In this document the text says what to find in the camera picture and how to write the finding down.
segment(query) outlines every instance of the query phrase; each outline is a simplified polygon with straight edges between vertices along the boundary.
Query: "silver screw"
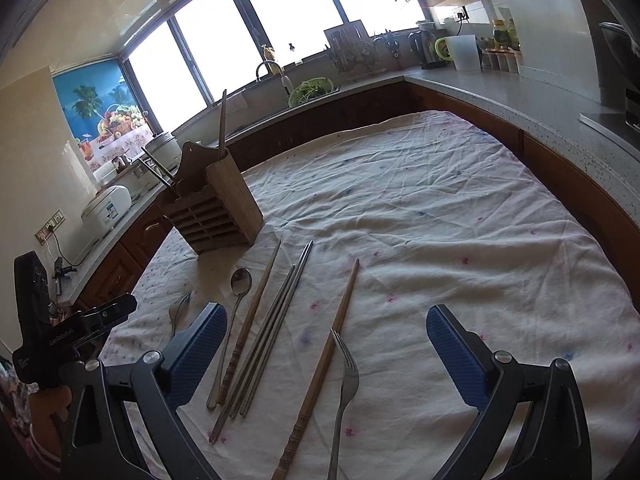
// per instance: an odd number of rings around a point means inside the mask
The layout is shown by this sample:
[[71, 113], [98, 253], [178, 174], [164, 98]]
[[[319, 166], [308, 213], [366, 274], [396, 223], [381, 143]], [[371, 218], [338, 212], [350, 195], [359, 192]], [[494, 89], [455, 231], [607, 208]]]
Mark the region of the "silver screw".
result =
[[495, 354], [495, 360], [501, 362], [502, 364], [508, 364], [511, 362], [511, 354], [509, 352], [505, 352], [504, 350], [498, 350]]
[[559, 370], [567, 371], [569, 369], [569, 363], [564, 359], [556, 359], [556, 367]]
[[100, 366], [100, 361], [98, 361], [98, 359], [89, 359], [84, 365], [84, 369], [87, 372], [93, 372], [99, 366]]
[[142, 360], [149, 365], [151, 363], [155, 363], [156, 361], [158, 361], [159, 358], [160, 358], [160, 352], [156, 352], [155, 350], [152, 350], [151, 352], [147, 352], [142, 358]]

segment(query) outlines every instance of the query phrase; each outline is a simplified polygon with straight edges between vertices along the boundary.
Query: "blue sky picture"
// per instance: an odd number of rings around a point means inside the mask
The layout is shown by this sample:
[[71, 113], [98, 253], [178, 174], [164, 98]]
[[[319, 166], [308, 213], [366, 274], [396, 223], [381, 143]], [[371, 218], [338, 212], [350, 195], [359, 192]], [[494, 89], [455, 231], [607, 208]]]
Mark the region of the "blue sky picture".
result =
[[[102, 100], [102, 105], [98, 108], [101, 115], [113, 104], [135, 104], [129, 86], [122, 75], [122, 70], [114, 59], [93, 63], [57, 75], [53, 78], [53, 85], [56, 87], [66, 122], [74, 137], [80, 141], [92, 140], [98, 136], [97, 126], [100, 117], [95, 114], [88, 119], [78, 116], [74, 110], [74, 104], [78, 102], [79, 98], [74, 93], [74, 89], [80, 86], [95, 87], [98, 97]], [[119, 101], [116, 101], [115, 93], [121, 94], [124, 99], [119, 98]]]

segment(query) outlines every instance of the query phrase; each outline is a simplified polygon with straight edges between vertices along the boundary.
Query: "blue gripper pad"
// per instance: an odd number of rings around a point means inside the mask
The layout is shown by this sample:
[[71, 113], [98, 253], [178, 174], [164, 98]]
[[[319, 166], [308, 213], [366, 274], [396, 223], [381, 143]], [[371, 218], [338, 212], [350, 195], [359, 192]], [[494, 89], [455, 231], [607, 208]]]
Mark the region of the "blue gripper pad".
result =
[[178, 332], [164, 348], [162, 390], [172, 410], [187, 404], [196, 391], [226, 333], [226, 311], [209, 303], [191, 326]]
[[427, 336], [456, 385], [462, 400], [481, 412], [487, 406], [491, 394], [489, 388], [489, 373], [493, 368], [491, 351], [477, 334], [467, 332], [444, 305], [435, 305], [429, 309], [426, 324]]

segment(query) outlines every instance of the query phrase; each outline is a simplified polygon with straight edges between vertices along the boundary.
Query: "pitcher green handle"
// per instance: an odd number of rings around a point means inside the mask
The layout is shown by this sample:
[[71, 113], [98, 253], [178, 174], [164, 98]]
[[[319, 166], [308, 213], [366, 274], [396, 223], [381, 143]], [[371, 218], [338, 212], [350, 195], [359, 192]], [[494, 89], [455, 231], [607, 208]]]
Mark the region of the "pitcher green handle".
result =
[[433, 49], [436, 51], [436, 54], [438, 55], [438, 57], [444, 61], [453, 61], [453, 58], [451, 56], [445, 56], [441, 49], [440, 49], [440, 44], [444, 41], [446, 44], [446, 39], [447, 38], [438, 38], [436, 40], [436, 42], [433, 44]]

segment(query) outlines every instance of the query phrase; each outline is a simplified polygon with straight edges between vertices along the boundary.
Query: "speckled countertop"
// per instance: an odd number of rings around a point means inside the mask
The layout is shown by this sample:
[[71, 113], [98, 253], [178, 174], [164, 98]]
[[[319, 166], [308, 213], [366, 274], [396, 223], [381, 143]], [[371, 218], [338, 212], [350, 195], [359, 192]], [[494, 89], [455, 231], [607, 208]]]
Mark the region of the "speckled countertop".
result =
[[[329, 101], [388, 84], [407, 81], [477, 106], [523, 129], [588, 174], [640, 226], [640, 162], [615, 142], [581, 123], [581, 113], [609, 113], [610, 108], [567, 90], [517, 74], [487, 70], [457, 72], [413, 68], [388, 72], [341, 85], [340, 91], [296, 108], [284, 110], [233, 134], [227, 144]], [[73, 304], [101, 261], [124, 232], [162, 191], [158, 185], [143, 196], [98, 243], [87, 260], [63, 285], [60, 305]]]

